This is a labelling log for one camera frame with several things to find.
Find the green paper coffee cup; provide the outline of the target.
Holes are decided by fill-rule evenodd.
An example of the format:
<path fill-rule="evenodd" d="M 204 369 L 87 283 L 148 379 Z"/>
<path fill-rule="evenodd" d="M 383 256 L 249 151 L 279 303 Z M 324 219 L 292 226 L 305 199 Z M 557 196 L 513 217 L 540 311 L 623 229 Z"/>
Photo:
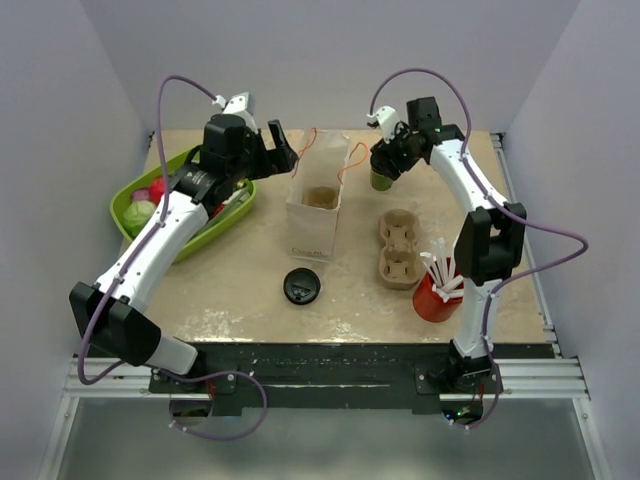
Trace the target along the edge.
<path fill-rule="evenodd" d="M 374 170 L 370 172 L 371 187 L 379 192 L 388 191 L 394 184 L 394 180 Z"/>

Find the single brown pulp carrier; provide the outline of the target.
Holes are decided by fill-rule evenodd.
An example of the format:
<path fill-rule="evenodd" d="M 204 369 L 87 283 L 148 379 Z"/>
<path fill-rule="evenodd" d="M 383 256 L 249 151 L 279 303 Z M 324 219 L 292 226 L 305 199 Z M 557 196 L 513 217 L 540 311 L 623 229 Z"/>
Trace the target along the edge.
<path fill-rule="evenodd" d="M 318 186 L 306 189 L 301 203 L 312 208 L 334 210 L 338 205 L 339 197 L 340 191 L 337 188 Z"/>

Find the black plastic cup lid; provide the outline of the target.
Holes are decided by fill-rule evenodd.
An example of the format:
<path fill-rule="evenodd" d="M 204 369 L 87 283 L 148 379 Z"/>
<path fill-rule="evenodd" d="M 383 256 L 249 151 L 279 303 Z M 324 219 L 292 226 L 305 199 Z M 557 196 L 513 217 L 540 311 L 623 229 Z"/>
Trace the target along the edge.
<path fill-rule="evenodd" d="M 380 152 L 372 153 L 370 158 L 371 169 L 378 175 L 388 177 L 387 157 Z"/>

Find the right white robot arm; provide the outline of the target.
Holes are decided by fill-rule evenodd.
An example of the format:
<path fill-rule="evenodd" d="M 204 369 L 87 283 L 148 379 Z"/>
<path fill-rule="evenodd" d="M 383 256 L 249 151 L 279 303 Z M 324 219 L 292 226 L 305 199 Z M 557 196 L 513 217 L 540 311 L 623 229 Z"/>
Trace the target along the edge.
<path fill-rule="evenodd" d="M 450 341 L 443 364 L 429 380 L 435 386 L 466 393 L 495 371 L 496 289 L 520 264 L 526 210 L 520 203 L 508 202 L 491 185 L 469 153 L 460 128 L 443 123 L 434 98 L 412 100 L 406 109 L 406 121 L 390 106 L 369 113 L 369 127 L 382 135 L 371 149 L 371 170 L 373 176 L 394 182 L 425 161 L 465 215 L 453 252 L 463 277 L 462 326 Z"/>

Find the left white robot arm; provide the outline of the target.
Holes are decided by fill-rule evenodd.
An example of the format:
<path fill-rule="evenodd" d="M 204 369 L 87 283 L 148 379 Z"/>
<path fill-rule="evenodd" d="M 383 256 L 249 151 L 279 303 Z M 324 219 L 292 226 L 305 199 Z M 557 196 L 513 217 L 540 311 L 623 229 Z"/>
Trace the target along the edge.
<path fill-rule="evenodd" d="M 196 361 L 197 349 L 163 334 L 144 312 L 169 266 L 238 182 L 294 168 L 298 156 L 280 122 L 271 120 L 268 127 L 273 148 L 240 115 L 214 115 L 201 145 L 169 175 L 161 204 L 120 259 L 93 284 L 73 287 L 69 300 L 82 336 L 80 360 L 95 346 L 132 366 L 172 372 L 173 382 L 185 392 L 205 385 L 207 368 Z"/>

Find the red chili pepper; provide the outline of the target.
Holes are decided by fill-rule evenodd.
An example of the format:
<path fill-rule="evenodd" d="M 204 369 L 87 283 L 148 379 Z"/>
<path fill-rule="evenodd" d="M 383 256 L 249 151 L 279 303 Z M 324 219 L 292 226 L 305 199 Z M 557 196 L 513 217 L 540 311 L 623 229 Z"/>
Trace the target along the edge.
<path fill-rule="evenodd" d="M 217 208 L 216 208 L 216 209 L 211 213 L 211 215 L 210 215 L 209 219 L 211 220 L 211 219 L 215 218 L 217 215 L 219 215 L 219 214 L 223 211 L 223 209 L 224 209 L 224 208 L 225 208 L 225 205 L 224 205 L 224 204 L 220 204 L 220 205 L 219 205 L 219 206 L 218 206 L 218 207 L 217 207 Z"/>

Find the green plastic bin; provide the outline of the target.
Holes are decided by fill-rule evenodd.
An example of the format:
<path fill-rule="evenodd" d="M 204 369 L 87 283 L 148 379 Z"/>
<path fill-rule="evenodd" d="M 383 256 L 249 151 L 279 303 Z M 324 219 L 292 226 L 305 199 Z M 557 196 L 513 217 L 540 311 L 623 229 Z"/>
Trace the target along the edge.
<path fill-rule="evenodd" d="M 199 150 L 196 146 L 170 161 L 163 160 L 156 171 L 132 182 L 112 199 L 112 217 L 130 244 L 109 269 L 109 277 L 131 275 L 141 280 L 154 272 L 162 273 L 170 264 L 215 239 L 245 214 L 255 197 L 253 182 L 243 180 L 243 187 L 236 189 L 234 179 L 223 181 L 220 195 L 228 198 L 220 199 L 215 192 L 217 181 L 194 160 Z M 157 177 L 164 179 L 165 193 L 145 227 L 132 238 L 122 225 L 122 215 L 132 203 L 131 193 L 149 187 Z M 220 204 L 225 208 L 210 220 Z"/>

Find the brown pulp cup carrier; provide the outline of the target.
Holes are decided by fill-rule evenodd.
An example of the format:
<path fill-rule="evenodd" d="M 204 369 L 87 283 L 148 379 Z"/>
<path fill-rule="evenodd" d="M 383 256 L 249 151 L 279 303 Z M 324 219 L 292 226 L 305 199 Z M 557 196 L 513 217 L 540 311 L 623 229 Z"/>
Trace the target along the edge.
<path fill-rule="evenodd" d="M 424 276 L 418 243 L 419 218 L 404 209 L 392 209 L 379 219 L 378 234 L 381 252 L 378 274 L 390 289 L 410 290 Z"/>

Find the white wrapped straw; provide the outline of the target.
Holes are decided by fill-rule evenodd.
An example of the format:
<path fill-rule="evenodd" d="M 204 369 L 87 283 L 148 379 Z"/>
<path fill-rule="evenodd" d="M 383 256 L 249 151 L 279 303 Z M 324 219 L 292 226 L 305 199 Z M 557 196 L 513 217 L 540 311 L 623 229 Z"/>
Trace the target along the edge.
<path fill-rule="evenodd" d="M 456 272 L 456 262 L 450 256 L 446 240 L 442 237 L 432 240 L 431 250 L 420 253 L 426 268 L 426 277 L 431 281 L 430 290 L 444 303 L 463 298 L 463 277 Z"/>

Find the red apple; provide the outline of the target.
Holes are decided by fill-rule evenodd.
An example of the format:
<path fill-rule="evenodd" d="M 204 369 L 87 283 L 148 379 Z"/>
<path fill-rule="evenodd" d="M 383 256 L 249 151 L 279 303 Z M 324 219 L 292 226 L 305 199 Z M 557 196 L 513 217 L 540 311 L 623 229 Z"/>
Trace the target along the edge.
<path fill-rule="evenodd" d="M 165 184 L 162 177 L 153 179 L 148 187 L 149 200 L 158 205 L 165 193 Z"/>

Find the red onion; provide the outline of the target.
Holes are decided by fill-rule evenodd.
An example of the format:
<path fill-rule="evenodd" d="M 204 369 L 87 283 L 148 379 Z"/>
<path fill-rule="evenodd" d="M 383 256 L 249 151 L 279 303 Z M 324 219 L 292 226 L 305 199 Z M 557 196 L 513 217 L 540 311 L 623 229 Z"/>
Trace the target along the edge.
<path fill-rule="evenodd" d="M 148 188 L 139 188 L 131 193 L 130 199 L 132 202 L 136 201 L 149 201 L 150 192 Z"/>

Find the red cup holder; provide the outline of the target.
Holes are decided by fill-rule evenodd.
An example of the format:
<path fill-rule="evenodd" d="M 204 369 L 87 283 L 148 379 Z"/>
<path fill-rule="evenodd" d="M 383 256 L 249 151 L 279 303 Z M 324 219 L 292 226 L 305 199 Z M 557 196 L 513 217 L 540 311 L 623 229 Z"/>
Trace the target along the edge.
<path fill-rule="evenodd" d="M 430 290 L 430 287 L 431 281 L 426 277 L 425 268 L 425 274 L 413 294 L 413 307 L 415 312 L 423 320 L 431 323 L 442 323 L 451 317 L 454 311 L 462 303 L 463 298 L 461 300 L 453 300 L 449 303 L 444 303 Z"/>

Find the green cabbage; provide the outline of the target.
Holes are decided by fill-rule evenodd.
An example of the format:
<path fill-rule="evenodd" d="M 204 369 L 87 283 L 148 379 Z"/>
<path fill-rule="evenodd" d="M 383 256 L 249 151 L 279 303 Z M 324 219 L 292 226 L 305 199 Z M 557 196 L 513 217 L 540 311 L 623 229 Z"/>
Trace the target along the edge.
<path fill-rule="evenodd" d="M 132 237 L 136 237 L 153 216 L 156 205 L 149 200 L 133 201 L 122 215 L 122 225 Z"/>

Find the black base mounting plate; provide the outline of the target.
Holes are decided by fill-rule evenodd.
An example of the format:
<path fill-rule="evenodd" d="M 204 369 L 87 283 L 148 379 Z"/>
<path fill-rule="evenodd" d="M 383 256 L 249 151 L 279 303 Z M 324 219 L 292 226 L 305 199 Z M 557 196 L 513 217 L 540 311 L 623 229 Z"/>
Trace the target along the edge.
<path fill-rule="evenodd" d="M 450 344 L 199 343 L 186 382 L 164 373 L 154 394 L 213 398 L 217 416 L 268 405 L 303 409 L 441 412 L 441 396 L 464 399 L 503 389 L 495 366 L 462 359 Z"/>

